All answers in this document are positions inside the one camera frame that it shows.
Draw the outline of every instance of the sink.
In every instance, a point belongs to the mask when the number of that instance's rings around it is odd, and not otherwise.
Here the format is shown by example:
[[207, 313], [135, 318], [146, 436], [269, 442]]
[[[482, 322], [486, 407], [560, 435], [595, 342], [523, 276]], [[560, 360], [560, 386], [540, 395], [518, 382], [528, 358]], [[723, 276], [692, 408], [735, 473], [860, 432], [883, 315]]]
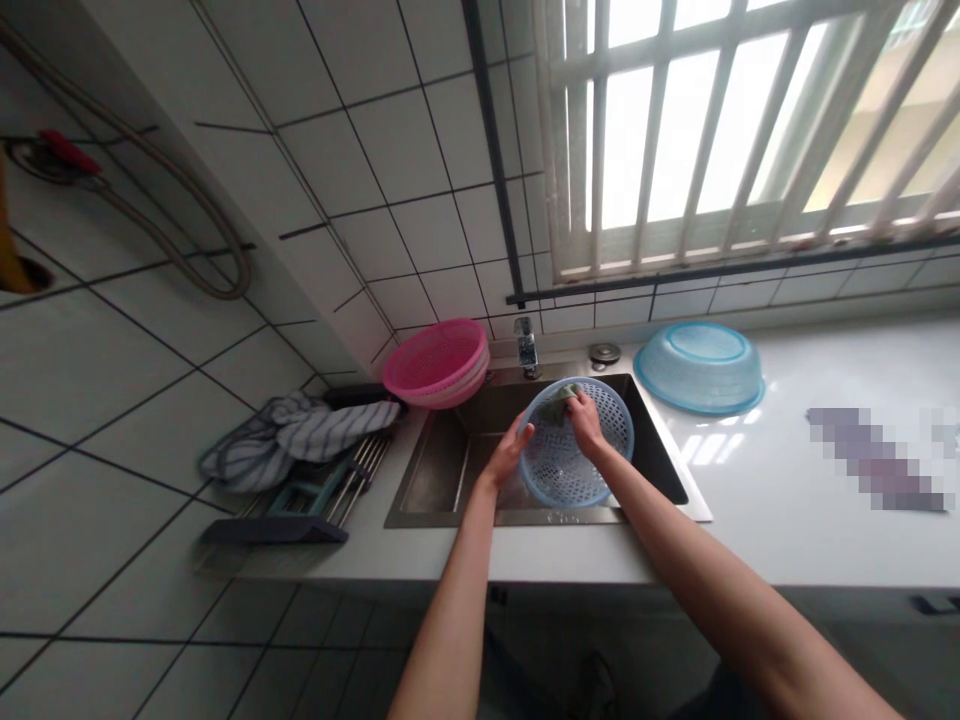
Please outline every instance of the sink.
[[[680, 459], [676, 442], [657, 409], [621, 359], [595, 371], [589, 362], [543, 365], [539, 380], [519, 368], [497, 370], [493, 379], [467, 402], [427, 417], [407, 466], [385, 527], [455, 527], [473, 485], [500, 438], [545, 387], [567, 377], [588, 376], [609, 385], [633, 419], [631, 462], [674, 505], [699, 522], [712, 520], [693, 476]], [[497, 502], [496, 525], [568, 525], [626, 522], [612, 495], [600, 505], [556, 509], [531, 495], [519, 471], [507, 481]]]

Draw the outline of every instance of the window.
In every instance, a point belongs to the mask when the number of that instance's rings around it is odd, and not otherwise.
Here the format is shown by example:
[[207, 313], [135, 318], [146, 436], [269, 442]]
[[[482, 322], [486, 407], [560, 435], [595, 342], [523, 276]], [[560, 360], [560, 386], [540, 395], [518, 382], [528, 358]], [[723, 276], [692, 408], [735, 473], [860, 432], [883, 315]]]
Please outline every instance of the window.
[[960, 226], [958, 6], [534, 0], [554, 282]]

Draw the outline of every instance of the pink plastic colander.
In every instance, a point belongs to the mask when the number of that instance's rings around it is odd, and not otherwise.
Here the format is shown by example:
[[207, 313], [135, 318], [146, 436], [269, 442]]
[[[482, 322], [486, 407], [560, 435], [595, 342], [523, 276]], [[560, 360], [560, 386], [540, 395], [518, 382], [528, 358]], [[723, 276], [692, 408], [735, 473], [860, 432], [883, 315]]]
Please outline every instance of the pink plastic colander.
[[410, 405], [444, 410], [483, 385], [490, 349], [475, 320], [447, 320], [417, 333], [393, 353], [383, 384]]

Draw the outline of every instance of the blue plastic colander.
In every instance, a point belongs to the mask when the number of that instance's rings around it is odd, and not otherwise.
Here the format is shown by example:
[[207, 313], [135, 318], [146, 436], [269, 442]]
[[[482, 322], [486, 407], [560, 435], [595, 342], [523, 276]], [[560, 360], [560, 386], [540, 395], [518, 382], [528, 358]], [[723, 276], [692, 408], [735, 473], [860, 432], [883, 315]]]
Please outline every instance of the blue plastic colander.
[[756, 348], [717, 323], [664, 328], [637, 353], [633, 369], [658, 398], [702, 415], [737, 415], [763, 398]]
[[610, 488], [580, 448], [570, 419], [555, 427], [540, 415], [544, 402], [564, 385], [576, 383], [593, 398], [600, 415], [600, 427], [607, 442], [628, 460], [633, 457], [633, 420], [627, 406], [606, 383], [593, 378], [559, 380], [537, 395], [523, 415], [520, 427], [533, 423], [537, 431], [520, 454], [520, 476], [540, 502], [549, 507], [588, 507], [603, 502]]

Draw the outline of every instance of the cleaning cloth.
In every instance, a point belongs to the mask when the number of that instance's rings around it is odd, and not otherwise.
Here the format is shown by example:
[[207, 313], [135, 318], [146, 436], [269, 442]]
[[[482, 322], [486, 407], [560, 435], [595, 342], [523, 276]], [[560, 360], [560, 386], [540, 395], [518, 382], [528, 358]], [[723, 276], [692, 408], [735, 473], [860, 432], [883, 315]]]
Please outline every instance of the cleaning cloth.
[[200, 473], [228, 492], [261, 492], [283, 482], [297, 460], [325, 463], [399, 414], [400, 404], [387, 401], [333, 410], [298, 390], [222, 438], [200, 458]]
[[567, 398], [576, 397], [583, 390], [576, 383], [569, 383], [557, 390], [549, 399], [544, 400], [537, 415], [545, 425], [560, 427], [563, 425], [563, 411], [567, 407]]

